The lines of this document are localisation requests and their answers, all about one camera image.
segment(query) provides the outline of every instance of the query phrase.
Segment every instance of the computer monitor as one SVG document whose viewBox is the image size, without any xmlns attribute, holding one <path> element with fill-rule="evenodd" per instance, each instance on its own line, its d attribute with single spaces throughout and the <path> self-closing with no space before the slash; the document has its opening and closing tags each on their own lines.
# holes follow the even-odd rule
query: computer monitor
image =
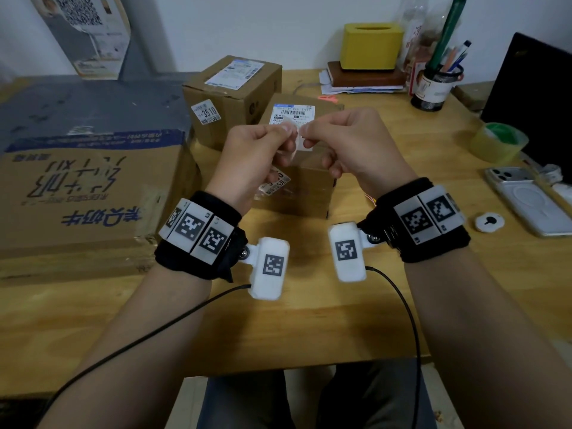
<svg viewBox="0 0 572 429">
<path fill-rule="evenodd" d="M 562 168 L 572 184 L 572 54 L 516 33 L 481 116 L 530 139 L 524 152 L 541 166 Z"/>
</svg>

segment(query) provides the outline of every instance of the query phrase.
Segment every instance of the pants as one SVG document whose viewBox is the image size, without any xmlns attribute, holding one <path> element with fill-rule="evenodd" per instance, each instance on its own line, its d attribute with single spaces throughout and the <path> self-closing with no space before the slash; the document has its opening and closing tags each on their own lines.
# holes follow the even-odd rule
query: pants
<svg viewBox="0 0 572 429">
<path fill-rule="evenodd" d="M 322 390 L 317 429 L 411 428 L 415 359 L 338 364 Z M 423 378 L 417 429 L 436 429 Z M 284 372 L 209 378 L 197 429 L 294 429 Z"/>
</svg>

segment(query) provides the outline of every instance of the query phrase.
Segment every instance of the forearm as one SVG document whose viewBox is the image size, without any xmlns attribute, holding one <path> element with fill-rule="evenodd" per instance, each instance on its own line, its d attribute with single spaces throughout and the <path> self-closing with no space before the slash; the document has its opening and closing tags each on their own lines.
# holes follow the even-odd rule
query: forearm
<svg viewBox="0 0 572 429">
<path fill-rule="evenodd" d="M 406 264 L 435 365 L 465 427 L 565 427 L 572 372 L 469 249 Z"/>
<path fill-rule="evenodd" d="M 154 266 L 75 374 L 200 304 L 210 291 L 210 281 Z M 163 427 L 202 315 L 199 310 L 86 375 L 39 427 Z"/>
</svg>

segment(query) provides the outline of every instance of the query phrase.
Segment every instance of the phone case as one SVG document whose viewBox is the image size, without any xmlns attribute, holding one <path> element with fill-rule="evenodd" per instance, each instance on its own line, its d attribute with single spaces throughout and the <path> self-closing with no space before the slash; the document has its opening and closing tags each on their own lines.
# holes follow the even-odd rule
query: phone case
<svg viewBox="0 0 572 429">
<path fill-rule="evenodd" d="M 572 218 L 534 182 L 534 175 L 527 169 L 490 168 L 484 175 L 536 235 L 572 234 Z"/>
</svg>

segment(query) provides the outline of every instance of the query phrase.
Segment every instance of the wooden desk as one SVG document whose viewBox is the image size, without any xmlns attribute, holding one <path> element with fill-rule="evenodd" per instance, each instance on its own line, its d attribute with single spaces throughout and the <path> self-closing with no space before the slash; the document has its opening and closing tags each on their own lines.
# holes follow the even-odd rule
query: wooden desk
<svg viewBox="0 0 572 429">
<path fill-rule="evenodd" d="M 283 89 L 288 93 L 317 79 L 317 71 L 286 71 Z M 298 93 L 317 96 L 319 89 Z M 469 218 L 488 211 L 505 217 L 505 227 L 495 234 L 468 227 L 473 250 L 548 335 L 571 338 L 571 241 L 534 237 L 485 184 L 479 171 L 487 164 L 466 150 L 480 121 L 453 97 L 435 114 L 414 109 L 406 95 L 338 97 L 346 107 L 376 107 L 414 169 L 444 184 Z M 271 303 L 237 292 L 210 305 L 188 375 L 413 356 L 410 322 L 393 289 L 376 274 L 354 284 L 336 279 L 327 227 L 359 221 L 370 209 L 354 177 L 345 175 L 328 221 L 249 212 L 241 226 L 251 241 L 273 236 L 290 242 L 284 293 Z M 364 256 L 366 264 L 396 282 L 412 305 L 397 254 L 381 246 Z M 249 271 L 237 265 L 235 281 L 248 282 Z M 0 287 L 0 397 L 59 388 L 140 279 Z M 228 287 L 216 281 L 213 293 Z"/>
</svg>

